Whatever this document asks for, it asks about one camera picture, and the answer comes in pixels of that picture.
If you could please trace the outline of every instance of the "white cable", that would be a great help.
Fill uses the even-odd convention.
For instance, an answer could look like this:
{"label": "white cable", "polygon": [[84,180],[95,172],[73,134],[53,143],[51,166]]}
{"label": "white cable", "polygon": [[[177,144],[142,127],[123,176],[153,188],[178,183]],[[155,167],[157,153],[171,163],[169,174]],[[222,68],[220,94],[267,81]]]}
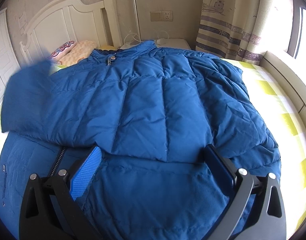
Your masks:
{"label": "white cable", "polygon": [[169,33],[167,31],[160,31],[160,30],[157,30],[157,29],[155,29],[154,31],[157,34],[157,39],[158,40],[160,39],[160,37],[158,36],[158,32],[166,33],[167,34],[167,38],[166,38],[167,40],[170,38],[170,35],[169,35]]}
{"label": "white cable", "polygon": [[130,36],[131,34],[133,34],[132,38],[133,38],[135,41],[138,41],[139,43],[144,42],[144,41],[139,41],[139,40],[137,40],[137,39],[134,37],[135,35],[139,36],[137,33],[129,33],[128,35],[125,36],[124,41],[123,41],[123,44],[125,44],[126,38],[127,38],[128,36]]}
{"label": "white cable", "polygon": [[128,25],[125,25],[124,22],[122,22],[122,24],[123,24],[125,27],[127,27],[127,28],[129,29],[129,33],[132,32],[131,29],[130,29],[130,27],[129,27]]}

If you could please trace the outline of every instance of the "boat drawing on curtain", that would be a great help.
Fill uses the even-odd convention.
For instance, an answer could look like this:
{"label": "boat drawing on curtain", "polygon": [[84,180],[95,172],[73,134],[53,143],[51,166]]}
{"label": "boat drawing on curtain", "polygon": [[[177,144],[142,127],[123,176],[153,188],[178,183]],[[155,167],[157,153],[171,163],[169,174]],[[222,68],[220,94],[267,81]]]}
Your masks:
{"label": "boat drawing on curtain", "polygon": [[216,0],[214,3],[214,6],[211,6],[212,0],[210,0],[210,3],[203,3],[202,11],[203,12],[213,12],[213,13],[219,13],[222,14],[224,9],[224,1],[223,0]]}

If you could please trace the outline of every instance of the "metal pole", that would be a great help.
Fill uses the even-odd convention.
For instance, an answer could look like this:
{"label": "metal pole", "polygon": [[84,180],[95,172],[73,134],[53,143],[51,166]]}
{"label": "metal pole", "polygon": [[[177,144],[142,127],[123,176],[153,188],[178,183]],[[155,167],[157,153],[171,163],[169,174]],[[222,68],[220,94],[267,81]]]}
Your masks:
{"label": "metal pole", "polygon": [[134,7],[134,14],[135,14],[135,22],[136,22],[137,34],[139,36],[139,41],[141,41],[141,33],[140,33],[139,17],[137,15],[136,0],[133,0],[133,7]]}

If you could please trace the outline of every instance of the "striped curtain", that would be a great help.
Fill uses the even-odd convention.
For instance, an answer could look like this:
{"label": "striped curtain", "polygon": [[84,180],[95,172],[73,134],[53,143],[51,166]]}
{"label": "striped curtain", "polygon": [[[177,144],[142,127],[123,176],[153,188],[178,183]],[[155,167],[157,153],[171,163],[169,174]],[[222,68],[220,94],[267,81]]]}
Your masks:
{"label": "striped curtain", "polygon": [[287,51],[292,22],[292,0],[203,0],[196,50],[258,65]]}

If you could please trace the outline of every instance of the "mattress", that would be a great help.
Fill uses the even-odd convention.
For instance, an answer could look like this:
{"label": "mattress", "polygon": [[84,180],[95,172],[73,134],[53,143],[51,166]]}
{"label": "mattress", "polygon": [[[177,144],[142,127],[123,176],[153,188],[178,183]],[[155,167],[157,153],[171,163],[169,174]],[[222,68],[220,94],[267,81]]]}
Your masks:
{"label": "mattress", "polygon": [[[306,130],[290,99],[265,69],[245,62],[225,60],[243,70],[242,79],[250,101],[279,145],[281,191],[287,235],[290,237],[306,217]],[[0,154],[6,137],[7,133],[1,132],[0,125]]]}

